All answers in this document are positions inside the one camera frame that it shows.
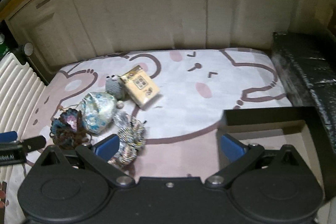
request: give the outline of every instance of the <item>white ribbed panel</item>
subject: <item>white ribbed panel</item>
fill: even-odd
[[[12,53],[0,61],[0,133],[16,131],[18,139],[26,129],[45,85],[29,67]],[[12,167],[0,168],[0,183],[9,182]]]

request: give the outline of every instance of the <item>white bead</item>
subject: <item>white bead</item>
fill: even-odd
[[[124,105],[125,105],[125,104],[124,104],[123,101],[118,101],[118,102],[117,102],[117,108],[119,108],[119,109],[123,108]]]

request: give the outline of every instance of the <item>pink cheek spot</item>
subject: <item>pink cheek spot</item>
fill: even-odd
[[[144,71],[148,71],[148,66],[145,63],[138,63],[137,65],[139,65]]]
[[[212,93],[208,85],[204,83],[196,83],[197,92],[204,98],[209,99],[212,97]]]
[[[175,62],[182,61],[182,54],[179,51],[170,51],[169,55],[170,59]]]
[[[102,86],[105,86],[105,83],[106,83],[106,77],[108,76],[107,73],[103,74],[101,77],[99,77],[98,79],[98,87],[101,88]]]

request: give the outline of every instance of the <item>yellow tissue package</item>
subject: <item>yellow tissue package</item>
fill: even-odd
[[[125,85],[127,93],[140,108],[143,108],[147,102],[160,92],[157,85],[139,65],[120,78]]]

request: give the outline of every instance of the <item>qr code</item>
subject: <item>qr code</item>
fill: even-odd
[[[137,86],[138,89],[142,90],[145,86],[148,85],[148,83],[145,81],[145,79],[142,78],[142,76],[139,76],[138,78],[133,80],[133,83]]]

